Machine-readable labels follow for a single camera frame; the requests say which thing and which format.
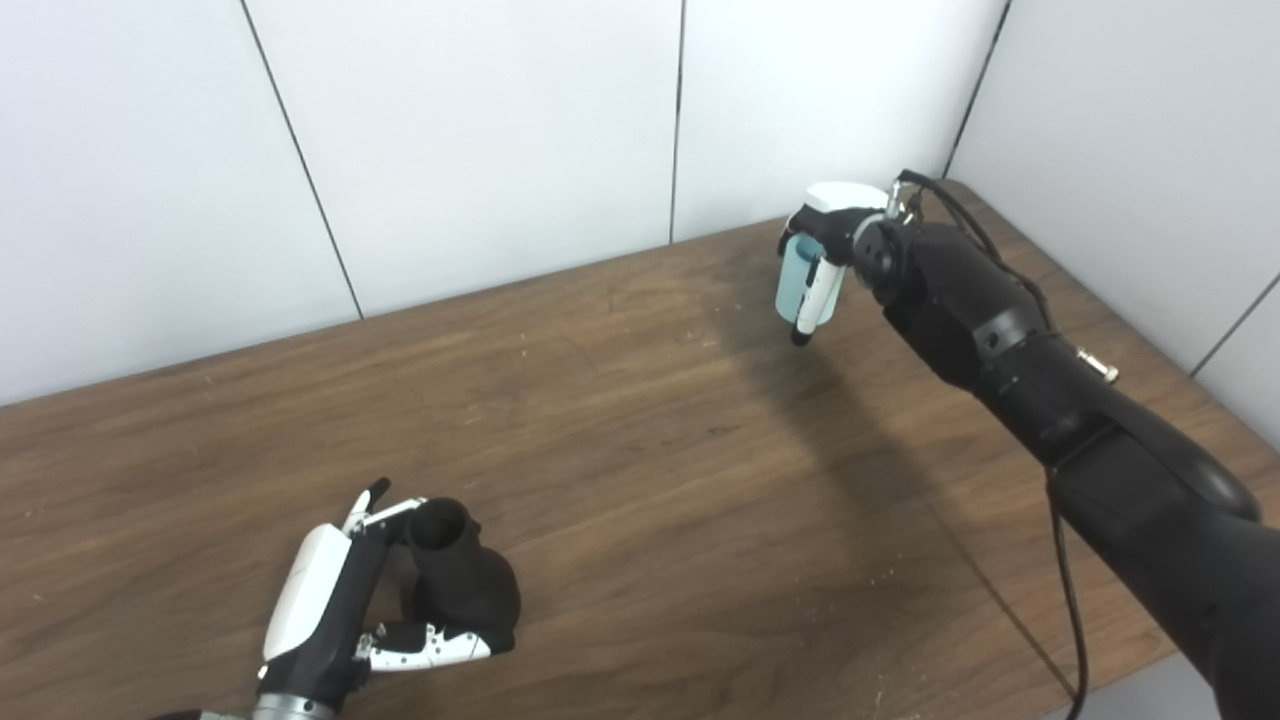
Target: light blue cup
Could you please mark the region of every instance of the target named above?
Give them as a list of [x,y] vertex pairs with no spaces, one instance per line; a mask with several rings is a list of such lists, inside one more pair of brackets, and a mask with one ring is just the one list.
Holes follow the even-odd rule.
[[[773,306],[783,320],[796,322],[796,315],[800,314],[800,301],[808,290],[805,281],[809,278],[809,268],[822,254],[822,243],[804,233],[796,233],[787,241],[787,251],[782,256],[782,274],[778,277],[778,295],[773,300]],[[832,313],[836,311],[836,297],[840,296],[840,286],[844,282],[845,277],[841,274],[836,281],[836,287],[831,290],[827,306],[822,309],[822,316],[818,318],[819,325],[829,320]]]

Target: wooden table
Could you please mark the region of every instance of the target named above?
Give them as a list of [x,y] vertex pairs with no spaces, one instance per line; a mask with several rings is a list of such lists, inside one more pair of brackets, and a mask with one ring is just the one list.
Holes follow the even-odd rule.
[[[1274,452],[961,195],[1064,331],[1274,516]],[[246,714],[300,539],[384,474],[390,500],[465,501],[515,565],[525,614],[513,653],[376,678],[343,717],[1027,719],[1064,705],[1074,656],[1037,465],[855,286],[792,347],[773,311],[777,232],[0,409],[3,715]],[[1169,653],[1074,538],[1071,552],[1094,676]]]

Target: robotic arm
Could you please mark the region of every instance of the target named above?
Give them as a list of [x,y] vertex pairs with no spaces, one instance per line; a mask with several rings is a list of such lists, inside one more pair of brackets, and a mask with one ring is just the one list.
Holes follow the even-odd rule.
[[[507,652],[516,644],[520,589],[511,565],[480,546],[480,524],[456,500],[374,505],[383,478],[360,493],[342,528],[316,525],[302,541],[262,646],[252,720],[332,720],[372,673],[428,670]],[[401,623],[364,629],[397,544],[419,570]],[[155,720],[238,720],[198,710]]]
[[[1280,530],[1261,523],[1257,500],[1208,452],[1116,391],[1115,369],[1060,336],[1038,288],[989,241],[902,218],[904,181],[966,215],[945,188],[905,170],[879,201],[806,204],[783,243],[806,234],[823,263],[851,266],[916,355],[1044,465],[1057,512],[1212,685],[1224,720],[1280,717]],[[797,345],[815,328],[801,323],[810,304],[828,301],[814,266]]]

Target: wall seam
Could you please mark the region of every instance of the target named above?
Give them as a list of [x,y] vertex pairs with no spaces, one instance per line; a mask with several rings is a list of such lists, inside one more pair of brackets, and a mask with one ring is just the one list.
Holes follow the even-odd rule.
[[973,94],[969,95],[969,104],[965,105],[964,117],[960,118],[960,128],[956,131],[955,142],[951,143],[951,152],[947,155],[947,164],[942,167],[942,177],[951,172],[951,161],[956,159],[956,150],[960,149],[960,138],[969,126],[969,115],[973,113],[974,101],[978,100],[978,91],[982,90],[982,81],[987,79],[987,68],[991,65],[991,56],[996,53],[996,44],[1000,42],[1000,32],[1005,29],[1005,19],[1009,18],[1009,8],[1014,0],[1005,0],[1005,9],[1000,12],[1000,20],[996,22],[996,32],[991,36],[991,45],[987,47],[987,56],[982,60],[982,69],[978,70],[978,81],[973,83]]
[[293,132],[293,120],[289,119],[289,111],[284,106],[284,97],[280,96],[280,86],[275,83],[275,73],[271,72],[271,63],[266,59],[266,50],[262,49],[262,40],[257,35],[257,26],[253,24],[253,15],[248,12],[248,3],[246,0],[239,0],[241,9],[244,12],[244,22],[248,23],[248,31],[253,36],[253,45],[257,47],[257,55],[262,59],[262,68],[266,70],[266,79],[271,83],[271,92],[275,95],[275,102],[280,108],[280,115],[284,117],[284,127],[289,129],[289,140],[293,141],[293,150],[298,154],[298,163],[302,165],[302,174],[307,178],[307,187],[311,188],[311,197],[316,202],[316,210],[320,211],[320,222],[324,223],[324,232],[329,236],[329,245],[333,247],[333,254],[338,259],[338,269],[342,270],[342,278],[347,282],[347,292],[351,293],[351,302],[356,306],[356,315],[361,320],[365,319],[365,311],[360,306],[360,299],[356,296],[356,286],[351,282],[351,273],[347,272],[347,263],[342,259],[342,250],[338,249],[338,240],[333,236],[333,227],[329,224],[329,215],[324,211],[324,204],[320,202],[320,192],[316,191],[315,179],[311,177],[311,168],[307,165],[307,159],[302,154],[302,145],[298,143],[298,135]]
[[1258,295],[1253,300],[1253,302],[1251,302],[1249,306],[1244,309],[1244,313],[1239,318],[1236,318],[1234,323],[1231,323],[1231,327],[1228,328],[1226,332],[1222,333],[1222,337],[1220,337],[1217,342],[1213,343],[1213,347],[1211,347],[1208,352],[1204,354],[1204,357],[1201,359],[1201,361],[1197,363],[1194,368],[1192,368],[1190,377],[1194,378],[1201,370],[1204,369],[1204,365],[1207,365],[1208,361],[1212,360],[1215,355],[1217,355],[1217,351],[1222,350],[1222,346],[1226,345],[1226,341],[1231,340],[1231,336],[1235,334],[1235,331],[1240,329],[1240,325],[1244,324],[1244,320],[1249,319],[1249,315],[1252,315],[1253,311],[1258,309],[1258,305],[1262,305],[1262,301],[1266,300],[1268,295],[1271,295],[1271,291],[1275,290],[1277,283],[1280,283],[1280,273],[1276,273],[1276,277],[1271,278],[1271,282],[1268,282],[1267,286],[1262,288],[1262,293]]
[[671,143],[671,209],[667,214],[667,245],[676,243],[676,178],[680,172],[680,105],[685,92],[685,10],[689,0],[680,0],[680,54],[676,59],[676,129]]

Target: wire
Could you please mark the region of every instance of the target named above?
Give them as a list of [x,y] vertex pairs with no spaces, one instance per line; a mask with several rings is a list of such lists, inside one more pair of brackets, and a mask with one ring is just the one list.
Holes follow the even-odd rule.
[[[1041,291],[1039,286],[1028,278],[1027,275],[1019,273],[1018,270],[1010,268],[1005,260],[1000,256],[1000,251],[996,249],[996,243],[992,242],[991,236],[987,231],[978,224],[969,209],[960,204],[945,187],[942,187],[937,181],[928,176],[922,176],[911,170],[902,170],[897,177],[901,182],[908,182],[915,184],[919,188],[927,188],[932,192],[947,209],[951,219],[955,222],[956,227],[961,233],[974,238],[975,245],[982,250],[991,261],[995,263],[1001,272],[1011,277],[1018,284],[1027,290],[1028,295],[1036,300],[1036,305],[1039,306],[1041,315],[1044,318],[1044,325],[1050,332],[1057,332],[1053,324],[1053,316],[1048,310],[1048,299],[1044,297],[1044,292]],[[910,204],[916,204],[916,213],[922,223],[924,219],[924,210],[919,208],[920,191],[918,190],[911,197]],[[1044,470],[1046,482],[1052,482],[1052,475],[1046,469]],[[1071,696],[1071,708],[1066,714],[1066,720],[1076,720],[1080,712],[1084,711],[1084,700],[1089,694],[1089,650],[1084,643],[1084,621],[1080,619],[1080,606],[1075,600],[1075,583],[1071,580],[1071,564],[1066,556],[1066,537],[1062,530],[1062,514],[1057,511],[1057,503],[1053,498],[1048,500],[1050,510],[1050,527],[1053,533],[1053,553],[1057,556],[1057,573],[1062,579],[1062,597],[1066,601],[1066,615],[1071,623],[1071,637],[1075,641],[1075,666],[1078,670],[1078,676],[1075,680],[1075,693]]]
[[[1050,479],[1048,470],[1044,478]],[[1053,528],[1053,552],[1057,555],[1057,573],[1062,577],[1062,597],[1066,600],[1066,614],[1071,619],[1071,635],[1075,638],[1075,694],[1071,696],[1071,710],[1066,720],[1076,720],[1084,710],[1084,698],[1089,694],[1089,650],[1084,644],[1084,623],[1080,620],[1080,606],[1075,601],[1075,583],[1071,582],[1071,564],[1066,557],[1066,538],[1062,533],[1062,514],[1052,498],[1048,501],[1050,523]]]
[[[978,220],[974,219],[968,208],[956,200],[955,196],[947,191],[947,188],[942,187],[941,183],[928,176],[922,176],[914,170],[902,170],[902,173],[897,176],[897,179],[915,184],[922,190],[927,188],[932,192],[942,202],[942,206],[947,209],[947,214],[951,215],[951,219],[955,222],[956,227],[960,228],[960,232],[974,238],[978,247],[988,258],[991,258],[991,261],[995,263],[996,266],[1000,268],[1000,270],[1006,275],[1014,278],[1014,281],[1020,284],[1033,300],[1036,300],[1041,316],[1044,319],[1044,327],[1048,328],[1050,332],[1057,332],[1057,325],[1053,323],[1053,314],[1050,313],[1048,299],[1044,297],[1044,292],[1038,284],[1036,284],[1034,281],[1010,268],[1005,263],[1004,258],[1000,256],[1000,250],[996,247],[996,243],[992,242],[991,236],[988,236],[987,231],[978,224]],[[911,202],[918,204],[919,197],[920,191],[918,190],[911,197]],[[923,209],[918,209],[918,217],[922,222],[924,220]]]
[[978,238],[982,249],[987,251],[987,255],[991,255],[997,260],[1000,259],[1000,250],[996,249],[996,243],[991,241],[991,236],[987,234],[987,231],[982,229],[978,220],[973,219],[969,209],[961,205],[960,201],[947,191],[947,188],[938,183],[938,181],[931,178],[929,176],[922,176],[914,170],[902,170],[901,174],[897,176],[897,179],[928,188],[929,192],[936,195],[938,200],[946,205],[947,213],[956,219],[956,224],[960,225],[961,231],[970,231],[973,236]]

